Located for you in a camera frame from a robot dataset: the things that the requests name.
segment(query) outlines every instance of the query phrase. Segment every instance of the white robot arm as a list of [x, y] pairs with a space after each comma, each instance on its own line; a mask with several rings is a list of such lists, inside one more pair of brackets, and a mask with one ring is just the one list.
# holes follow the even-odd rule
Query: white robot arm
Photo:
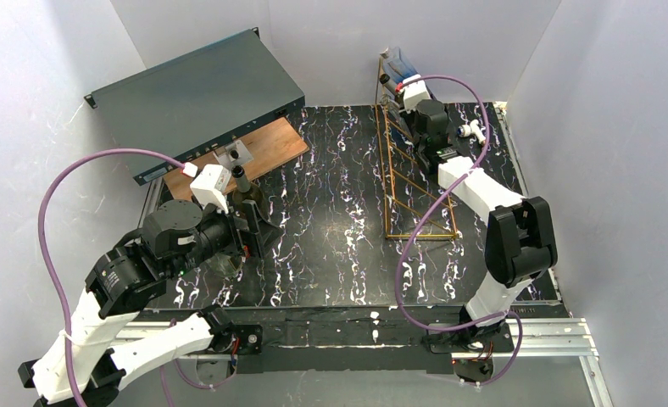
[[[190, 176], [197, 172], [191, 165], [186, 170]], [[165, 294], [168, 280], [215, 254], [261, 258], [281, 236], [281, 229], [264, 219], [254, 201], [244, 201], [243, 219], [228, 210], [222, 192], [229, 174], [220, 165], [206, 165], [191, 184], [198, 203], [162, 204], [90, 271], [71, 318], [70, 335], [70, 370], [89, 407], [109, 405], [119, 390], [147, 371], [214, 343], [228, 343], [236, 335], [224, 310], [212, 305], [157, 335], [111, 346], [149, 301]], [[60, 332], [41, 359], [18, 369], [23, 385], [37, 390], [35, 407], [75, 406], [64, 340]]]
[[[460, 156], [440, 164], [439, 185], [448, 188], [472, 164], [470, 158]], [[473, 321], [506, 311], [534, 279], [556, 263], [548, 204], [510, 191], [481, 168], [472, 170], [452, 193], [487, 222], [484, 255], [488, 272], [462, 316]], [[495, 326], [502, 319], [484, 321], [477, 328]]]

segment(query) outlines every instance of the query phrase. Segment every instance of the electronic device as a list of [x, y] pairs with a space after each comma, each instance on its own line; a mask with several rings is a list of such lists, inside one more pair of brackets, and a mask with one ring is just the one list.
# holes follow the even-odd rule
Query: electronic device
[[[85, 100], [123, 148], [190, 161], [304, 106], [304, 94], [247, 30], [97, 89]], [[174, 168], [125, 157], [143, 185]]]

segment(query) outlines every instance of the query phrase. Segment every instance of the black marble table surface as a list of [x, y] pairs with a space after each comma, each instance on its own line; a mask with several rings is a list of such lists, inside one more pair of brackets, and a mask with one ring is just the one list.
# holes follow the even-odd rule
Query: black marble table surface
[[[452, 126], [481, 117], [474, 103], [449, 105]], [[493, 106], [491, 149], [482, 168], [496, 181], [520, 192], [501, 126]], [[271, 256], [249, 259], [235, 277], [193, 270], [171, 282], [165, 296], [150, 307], [196, 309], [224, 306], [322, 306], [395, 304], [394, 272], [403, 242], [384, 238], [384, 196], [375, 111], [371, 106], [305, 108], [288, 117], [311, 149], [298, 159], [260, 177], [257, 183], [269, 197], [271, 221], [284, 230]], [[399, 135], [398, 146], [411, 152]], [[481, 148], [473, 138], [454, 140], [455, 147], [474, 158]], [[441, 190], [415, 165], [395, 159], [397, 170], [432, 191]], [[432, 199], [411, 187], [397, 195], [423, 212]], [[474, 212], [454, 202], [460, 238], [453, 241], [417, 241], [404, 265], [406, 304], [462, 304], [481, 284], [486, 266], [483, 243], [485, 223]], [[396, 209], [392, 228], [410, 231], [416, 215]], [[450, 225], [447, 211], [435, 218]], [[556, 300], [551, 278], [534, 282], [519, 300]]]

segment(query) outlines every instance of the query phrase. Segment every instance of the gold wire rack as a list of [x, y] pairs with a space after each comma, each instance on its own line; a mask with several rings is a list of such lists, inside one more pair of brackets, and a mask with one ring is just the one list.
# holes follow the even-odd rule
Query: gold wire rack
[[[393, 120], [388, 111], [388, 99], [387, 90], [384, 86], [379, 86], [379, 76], [383, 73], [382, 69], [382, 58], [379, 58], [379, 70], [376, 76], [376, 98], [374, 105], [374, 112], [376, 117], [376, 136], [379, 139], [379, 151], [380, 151], [380, 161], [381, 161], [381, 183], [384, 188], [384, 196], [387, 198], [382, 202], [384, 207], [384, 228], [385, 228], [385, 237], [387, 239], [408, 239], [411, 237], [411, 233], [394, 233], [392, 228], [392, 215], [393, 211], [390, 209], [389, 200], [391, 200], [392, 206], [397, 205], [403, 209], [408, 210], [412, 214], [423, 216], [418, 210], [411, 208], [406, 203], [402, 202], [397, 198], [397, 179], [400, 179], [407, 184], [411, 185], [413, 188], [431, 198], [433, 203], [438, 197], [435, 196], [430, 191], [427, 191], [424, 187], [419, 185], [416, 181], [411, 180], [398, 170], [394, 168], [392, 153], [398, 154], [402, 159], [411, 161], [414, 165], [417, 165], [416, 160], [407, 154], [404, 150], [399, 148], [397, 143], [392, 139], [392, 128], [398, 131], [402, 137], [410, 138], [410, 134]], [[439, 233], [420, 233], [416, 239], [417, 240], [450, 240], [455, 239], [458, 236], [458, 231], [456, 229], [456, 223], [454, 222], [454, 206], [451, 203], [451, 197], [447, 197], [445, 201], [441, 203], [445, 209], [448, 209], [448, 215], [451, 222], [451, 226], [442, 225], [439, 221], [432, 219], [426, 220], [426, 222], [434, 227], [433, 230], [440, 230]]]

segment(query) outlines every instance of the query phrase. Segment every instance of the wooden board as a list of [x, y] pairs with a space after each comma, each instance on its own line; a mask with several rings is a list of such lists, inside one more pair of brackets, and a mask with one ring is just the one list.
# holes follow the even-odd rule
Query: wooden board
[[[239, 140], [254, 157], [252, 161], [243, 165], [250, 180], [255, 180], [309, 151], [307, 143], [283, 117], [240, 137]], [[208, 153], [195, 159], [193, 163], [201, 169], [206, 164], [218, 164], [219, 162], [213, 153]], [[192, 197], [192, 191], [189, 189], [190, 182], [192, 178], [184, 176], [179, 170], [173, 170], [164, 176], [164, 183], [167, 184], [174, 199], [189, 200]], [[234, 178], [232, 178], [229, 185], [226, 186], [226, 193], [231, 192], [234, 188]]]

